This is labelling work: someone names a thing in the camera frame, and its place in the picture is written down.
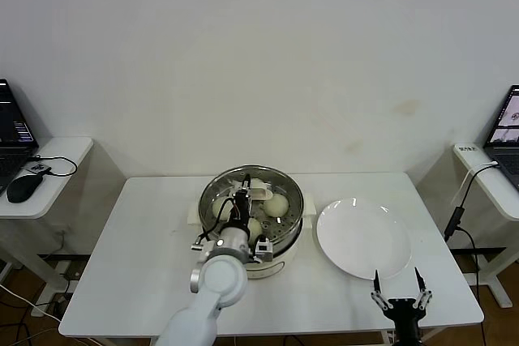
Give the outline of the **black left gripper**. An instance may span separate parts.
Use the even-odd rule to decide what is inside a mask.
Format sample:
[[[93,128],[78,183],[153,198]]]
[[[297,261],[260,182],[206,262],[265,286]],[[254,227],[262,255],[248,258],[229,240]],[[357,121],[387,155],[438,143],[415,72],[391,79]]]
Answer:
[[[249,189],[250,175],[246,174],[242,181],[242,190],[238,190],[234,195],[234,208],[230,216],[232,225],[243,230],[248,230],[248,221],[250,219]]]

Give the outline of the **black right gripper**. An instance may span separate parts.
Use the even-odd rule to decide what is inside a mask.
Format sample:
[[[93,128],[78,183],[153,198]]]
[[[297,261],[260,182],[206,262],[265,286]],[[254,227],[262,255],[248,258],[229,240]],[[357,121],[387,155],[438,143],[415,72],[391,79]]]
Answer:
[[[427,288],[419,270],[415,268],[414,272],[418,282],[416,299],[390,299],[388,301],[381,291],[377,270],[375,270],[373,279],[371,299],[383,311],[384,316],[393,321],[397,337],[394,345],[398,346],[423,345],[418,322],[424,318],[424,310],[432,298],[432,291]]]

